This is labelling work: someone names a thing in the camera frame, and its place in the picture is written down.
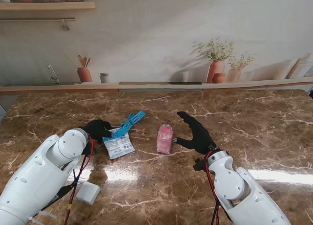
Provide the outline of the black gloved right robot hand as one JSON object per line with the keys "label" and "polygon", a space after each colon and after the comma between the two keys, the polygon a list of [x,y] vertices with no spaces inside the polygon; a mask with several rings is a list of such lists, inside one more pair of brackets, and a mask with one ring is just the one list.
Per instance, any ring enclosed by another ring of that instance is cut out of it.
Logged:
{"label": "black gloved right robot hand", "polygon": [[188,124],[192,131],[192,139],[186,140],[183,138],[175,137],[173,141],[187,149],[194,149],[196,152],[206,155],[210,151],[216,150],[218,147],[214,140],[211,138],[208,130],[195,118],[188,115],[186,112],[177,112],[177,115]]}

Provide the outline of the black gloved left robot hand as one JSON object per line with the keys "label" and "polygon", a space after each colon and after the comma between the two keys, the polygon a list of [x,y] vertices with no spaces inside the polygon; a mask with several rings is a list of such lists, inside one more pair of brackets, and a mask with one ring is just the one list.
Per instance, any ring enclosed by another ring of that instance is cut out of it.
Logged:
{"label": "black gloved left robot hand", "polygon": [[92,139],[97,140],[98,144],[102,143],[103,137],[112,137],[112,133],[110,132],[112,129],[111,124],[101,119],[90,121],[81,129],[88,133]]}

